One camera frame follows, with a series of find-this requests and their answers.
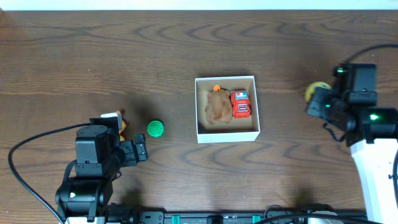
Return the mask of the yellow letter ball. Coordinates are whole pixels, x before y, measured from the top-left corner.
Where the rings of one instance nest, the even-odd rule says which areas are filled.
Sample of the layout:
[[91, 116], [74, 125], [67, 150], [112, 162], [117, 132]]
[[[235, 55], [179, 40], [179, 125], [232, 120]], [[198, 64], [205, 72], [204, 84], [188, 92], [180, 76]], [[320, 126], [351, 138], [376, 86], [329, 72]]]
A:
[[313, 82], [305, 90], [305, 102], [309, 103], [312, 95], [315, 93], [316, 88], [331, 89], [331, 86], [325, 82]]

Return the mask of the brown plush bear toy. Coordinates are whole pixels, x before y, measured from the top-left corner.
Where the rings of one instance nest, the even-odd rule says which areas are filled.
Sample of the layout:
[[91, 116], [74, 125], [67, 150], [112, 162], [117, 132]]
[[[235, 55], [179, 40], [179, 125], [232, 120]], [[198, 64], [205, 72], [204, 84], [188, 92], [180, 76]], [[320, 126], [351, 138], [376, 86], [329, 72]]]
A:
[[215, 83], [213, 91], [207, 94], [205, 107], [206, 120], [210, 125], [216, 123], [230, 123], [233, 118], [233, 108], [230, 100], [230, 91]]

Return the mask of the red toy fire truck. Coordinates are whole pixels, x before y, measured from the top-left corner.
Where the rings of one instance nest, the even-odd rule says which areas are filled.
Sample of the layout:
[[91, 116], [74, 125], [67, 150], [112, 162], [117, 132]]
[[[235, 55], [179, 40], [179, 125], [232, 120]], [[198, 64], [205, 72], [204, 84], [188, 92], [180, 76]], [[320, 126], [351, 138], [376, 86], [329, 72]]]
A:
[[248, 118], [252, 114], [252, 109], [246, 90], [234, 90], [231, 92], [231, 106], [233, 108], [233, 118]]

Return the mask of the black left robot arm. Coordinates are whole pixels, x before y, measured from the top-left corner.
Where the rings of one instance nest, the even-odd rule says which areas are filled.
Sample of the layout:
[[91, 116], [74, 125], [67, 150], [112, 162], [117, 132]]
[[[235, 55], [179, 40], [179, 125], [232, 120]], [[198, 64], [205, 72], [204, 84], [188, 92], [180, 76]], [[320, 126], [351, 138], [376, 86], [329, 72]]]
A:
[[109, 203], [121, 169], [148, 158], [144, 134], [125, 140], [124, 128], [122, 116], [111, 113], [91, 118], [76, 132], [76, 160], [67, 165], [55, 195], [62, 223], [138, 223], [133, 209]]

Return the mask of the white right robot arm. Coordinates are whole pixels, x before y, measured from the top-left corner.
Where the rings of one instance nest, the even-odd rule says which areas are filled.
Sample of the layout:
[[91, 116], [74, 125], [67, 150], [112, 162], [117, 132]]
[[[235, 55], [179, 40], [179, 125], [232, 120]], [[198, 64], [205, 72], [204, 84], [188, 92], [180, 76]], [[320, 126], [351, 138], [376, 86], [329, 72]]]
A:
[[310, 116], [342, 131], [358, 170], [368, 220], [397, 223], [397, 109], [378, 106], [375, 64], [342, 63], [329, 86], [306, 90]]

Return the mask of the green ridged ball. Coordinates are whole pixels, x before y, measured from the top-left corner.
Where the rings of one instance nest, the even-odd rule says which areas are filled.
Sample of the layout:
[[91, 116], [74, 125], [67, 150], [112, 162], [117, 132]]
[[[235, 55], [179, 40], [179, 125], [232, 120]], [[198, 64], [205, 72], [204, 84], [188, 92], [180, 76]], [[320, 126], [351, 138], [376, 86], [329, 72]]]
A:
[[164, 133], [164, 124], [159, 120], [153, 120], [147, 125], [147, 132], [153, 138], [159, 138]]

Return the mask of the white cardboard box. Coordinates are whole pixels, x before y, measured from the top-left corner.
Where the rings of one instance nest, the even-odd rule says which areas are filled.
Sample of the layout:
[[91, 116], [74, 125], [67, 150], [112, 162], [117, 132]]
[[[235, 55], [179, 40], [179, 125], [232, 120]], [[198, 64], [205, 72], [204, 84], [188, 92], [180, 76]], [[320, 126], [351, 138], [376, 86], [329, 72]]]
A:
[[[208, 104], [208, 95], [217, 85], [223, 90], [246, 91], [249, 100], [249, 117], [232, 118], [228, 124], [215, 122], [211, 125], [206, 119], [205, 108]], [[253, 76], [196, 78], [195, 112], [197, 142], [199, 144], [254, 141], [261, 131], [257, 108], [256, 83]]]

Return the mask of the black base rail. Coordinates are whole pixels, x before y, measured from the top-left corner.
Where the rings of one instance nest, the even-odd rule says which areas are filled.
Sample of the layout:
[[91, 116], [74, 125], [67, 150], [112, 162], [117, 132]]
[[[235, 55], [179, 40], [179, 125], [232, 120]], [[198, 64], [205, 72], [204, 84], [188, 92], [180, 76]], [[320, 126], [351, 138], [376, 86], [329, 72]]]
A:
[[308, 204], [301, 208], [271, 205], [264, 211], [218, 210], [218, 211], [167, 211], [163, 208], [132, 208], [127, 205], [111, 204], [105, 223], [131, 224], [228, 224], [258, 223], [269, 219], [271, 223], [342, 223], [341, 220], [309, 218], [307, 215], [336, 215], [353, 219], [355, 223], [368, 221], [364, 210], [334, 209], [327, 204]]

